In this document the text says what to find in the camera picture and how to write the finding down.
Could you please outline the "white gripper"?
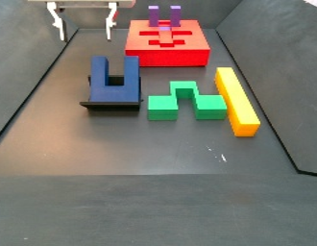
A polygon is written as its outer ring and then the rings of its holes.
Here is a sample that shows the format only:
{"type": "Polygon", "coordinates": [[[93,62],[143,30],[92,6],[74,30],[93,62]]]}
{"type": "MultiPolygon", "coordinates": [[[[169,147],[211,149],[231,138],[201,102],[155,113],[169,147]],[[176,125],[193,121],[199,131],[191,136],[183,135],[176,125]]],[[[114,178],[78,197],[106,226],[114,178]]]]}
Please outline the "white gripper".
{"type": "Polygon", "coordinates": [[[113,21],[117,8],[132,8],[136,0],[26,0],[33,3],[46,3],[48,12],[52,15],[52,26],[58,30],[60,40],[65,40],[64,20],[58,16],[58,8],[109,8],[110,12],[105,19],[106,40],[110,40],[110,29],[116,25],[113,21]]]}

